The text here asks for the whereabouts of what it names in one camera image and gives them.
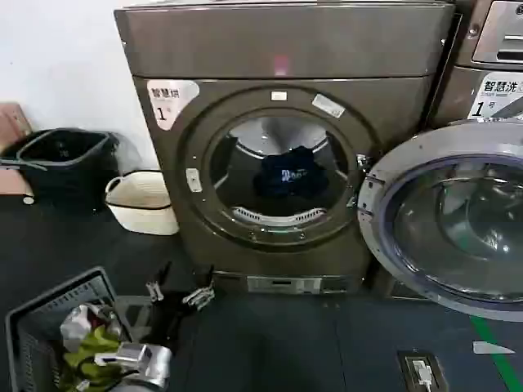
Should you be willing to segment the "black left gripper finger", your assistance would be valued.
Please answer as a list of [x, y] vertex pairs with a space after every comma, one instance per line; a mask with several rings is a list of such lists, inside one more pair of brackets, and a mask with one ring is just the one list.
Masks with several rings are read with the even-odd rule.
[[172, 262], [168, 261], [163, 265], [157, 272], [152, 275], [152, 278], [146, 282], [146, 288], [150, 295], [150, 300], [152, 303], [162, 301], [164, 299], [164, 294], [162, 292], [162, 286], [164, 285], [170, 269]]
[[203, 285], [199, 286], [190, 294], [185, 295], [181, 303], [191, 310], [200, 311], [207, 306], [214, 298], [215, 291], [213, 287], [214, 265], [211, 265], [202, 278]]

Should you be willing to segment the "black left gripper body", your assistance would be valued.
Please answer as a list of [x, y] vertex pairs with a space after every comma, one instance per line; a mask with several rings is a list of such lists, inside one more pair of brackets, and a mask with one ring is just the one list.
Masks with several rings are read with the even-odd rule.
[[159, 345], [170, 350], [180, 348], [182, 322], [195, 312], [195, 307], [189, 304], [191, 295], [192, 292], [170, 291], [164, 294], [161, 301], [156, 302], [154, 334]]

